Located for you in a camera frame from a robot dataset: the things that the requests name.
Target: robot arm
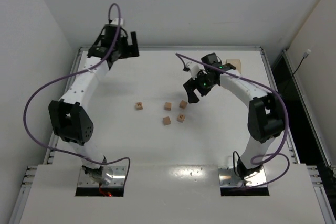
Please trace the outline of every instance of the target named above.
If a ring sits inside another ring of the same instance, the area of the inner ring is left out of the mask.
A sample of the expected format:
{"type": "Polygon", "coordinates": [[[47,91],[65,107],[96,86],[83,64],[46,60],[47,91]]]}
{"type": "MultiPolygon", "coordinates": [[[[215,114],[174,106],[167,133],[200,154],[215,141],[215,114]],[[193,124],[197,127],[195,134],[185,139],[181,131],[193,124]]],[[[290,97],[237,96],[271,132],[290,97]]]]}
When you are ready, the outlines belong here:
{"type": "MultiPolygon", "coordinates": [[[[231,64],[223,65],[221,61],[218,61],[215,53],[203,57],[202,62],[240,76],[234,66],[231,64]]],[[[207,67],[204,71],[195,66],[190,68],[190,72],[192,77],[183,85],[187,91],[189,103],[199,101],[194,93],[195,89],[200,92],[201,96],[204,96],[210,92],[214,85],[218,84],[232,92],[248,108],[247,126],[250,138],[244,153],[238,160],[237,172],[241,178],[244,178],[258,171],[261,165],[252,164],[251,159],[260,156],[254,162],[261,162],[275,137],[279,136],[285,128],[282,107],[276,96],[249,82],[227,74],[221,74],[207,67]]]]}
{"type": "MultiPolygon", "coordinates": [[[[116,34],[118,19],[106,24],[104,35],[99,35],[88,52],[83,69],[98,64],[105,57],[116,34]]],[[[51,101],[49,115],[54,134],[68,142],[76,153],[97,162],[106,162],[105,157],[98,151],[94,141],[90,141],[93,134],[93,122],[86,113],[88,103],[99,82],[111,70],[118,59],[139,56],[136,33],[131,33],[132,45],[128,45],[127,37],[118,35],[117,43],[111,55],[96,68],[80,74],[69,90],[59,101],[51,101]]],[[[82,158],[82,168],[91,178],[103,183],[103,166],[94,164],[82,158]]]]}

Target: white table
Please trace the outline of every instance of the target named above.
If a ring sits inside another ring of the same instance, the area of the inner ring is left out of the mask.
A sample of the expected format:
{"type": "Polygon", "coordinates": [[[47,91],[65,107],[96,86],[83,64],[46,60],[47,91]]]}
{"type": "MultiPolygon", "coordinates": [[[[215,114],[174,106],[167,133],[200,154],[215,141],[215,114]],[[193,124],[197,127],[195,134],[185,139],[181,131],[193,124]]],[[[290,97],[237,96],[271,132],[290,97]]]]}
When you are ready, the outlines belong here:
{"type": "MultiPolygon", "coordinates": [[[[244,77],[270,84],[258,49],[143,50],[138,58],[119,60],[99,84],[88,114],[95,126],[91,141],[107,160],[131,158],[124,197],[75,197],[81,161],[56,153],[52,165],[38,167],[22,224],[324,223],[304,164],[291,164],[285,177],[269,185],[270,196],[221,197],[217,167],[232,165],[232,152],[245,150],[248,111],[221,87],[199,96],[198,104],[178,108],[187,100],[182,85],[190,75],[176,51],[196,59],[211,52],[223,62],[240,59],[244,77]],[[136,111],[139,101],[143,110],[136,111]],[[171,111],[164,111],[165,102],[173,103],[171,111]],[[176,121],[179,113],[185,114],[183,123],[176,121]],[[163,126],[164,116],[171,125],[163,126]],[[202,170],[190,175],[188,165],[202,170]]],[[[62,141],[57,147],[71,150],[62,141]]],[[[291,155],[287,145],[282,152],[291,155]]],[[[282,157],[275,158],[265,165],[267,179],[285,167],[282,157]]]]}

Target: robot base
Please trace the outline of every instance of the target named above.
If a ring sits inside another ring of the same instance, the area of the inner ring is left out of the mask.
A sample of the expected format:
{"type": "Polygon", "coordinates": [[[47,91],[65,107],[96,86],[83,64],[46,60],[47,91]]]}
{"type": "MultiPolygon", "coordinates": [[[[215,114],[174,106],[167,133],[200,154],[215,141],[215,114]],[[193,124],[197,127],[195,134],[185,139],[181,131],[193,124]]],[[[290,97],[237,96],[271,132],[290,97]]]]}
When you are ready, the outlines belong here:
{"type": "Polygon", "coordinates": [[[218,175],[222,196],[269,196],[267,185],[258,186],[267,182],[263,167],[244,180],[234,173],[232,166],[219,166],[218,175]]]}
{"type": "MultiPolygon", "coordinates": [[[[113,175],[111,175],[111,183],[102,185],[101,191],[110,192],[113,197],[123,197],[123,185],[127,167],[109,166],[109,168],[113,171],[113,175]]],[[[75,196],[104,197],[104,195],[99,192],[99,184],[93,181],[88,174],[85,174],[83,169],[81,169],[79,173],[75,196]]]]}

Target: wooden block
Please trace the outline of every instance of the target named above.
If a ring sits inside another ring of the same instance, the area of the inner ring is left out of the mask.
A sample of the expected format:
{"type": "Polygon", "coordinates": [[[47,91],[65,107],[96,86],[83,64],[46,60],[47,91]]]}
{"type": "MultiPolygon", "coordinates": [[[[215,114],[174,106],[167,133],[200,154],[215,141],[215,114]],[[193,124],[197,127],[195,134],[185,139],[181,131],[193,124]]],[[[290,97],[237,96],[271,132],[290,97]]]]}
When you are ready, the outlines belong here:
{"type": "Polygon", "coordinates": [[[166,125],[169,125],[169,124],[170,124],[169,116],[167,116],[166,118],[163,118],[163,125],[166,126],[166,125]]]}
{"type": "Polygon", "coordinates": [[[179,114],[179,116],[177,117],[177,120],[181,123],[183,123],[184,119],[185,119],[184,114],[179,114]]]}
{"type": "Polygon", "coordinates": [[[226,63],[235,66],[239,73],[242,73],[242,64],[240,63],[240,60],[226,60],[226,63]]]}
{"type": "Polygon", "coordinates": [[[142,109],[143,109],[143,107],[142,107],[142,102],[137,102],[137,103],[135,104],[135,108],[136,108],[137,110],[142,110],[142,109]]]}
{"type": "Polygon", "coordinates": [[[182,100],[182,101],[180,102],[180,108],[185,109],[185,107],[187,107],[187,104],[188,104],[188,103],[187,103],[186,101],[183,101],[183,100],[182,100]]]}
{"type": "Polygon", "coordinates": [[[171,110],[172,109],[172,103],[171,102],[166,102],[164,105],[164,110],[171,110]]]}

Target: wall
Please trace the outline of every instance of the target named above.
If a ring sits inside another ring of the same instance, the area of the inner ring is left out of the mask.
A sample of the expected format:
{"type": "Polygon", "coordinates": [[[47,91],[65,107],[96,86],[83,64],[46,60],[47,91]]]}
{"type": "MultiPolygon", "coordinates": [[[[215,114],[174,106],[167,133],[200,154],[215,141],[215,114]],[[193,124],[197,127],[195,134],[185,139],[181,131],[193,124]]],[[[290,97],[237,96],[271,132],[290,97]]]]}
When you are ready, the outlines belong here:
{"type": "MultiPolygon", "coordinates": [[[[72,50],[43,0],[1,0],[0,6],[0,223],[8,223],[27,165],[43,161],[23,127],[23,108],[34,90],[69,72],[72,50]]],[[[28,125],[47,143],[48,103],[65,84],[42,92],[28,111],[28,125]]]]}
{"type": "Polygon", "coordinates": [[[302,54],[311,49],[296,74],[321,128],[324,143],[336,164],[336,0],[321,0],[313,10],[288,52],[294,68],[302,54]]]}
{"type": "Polygon", "coordinates": [[[45,0],[69,41],[89,45],[121,5],[141,45],[262,45],[271,61],[316,0],[45,0]]]}

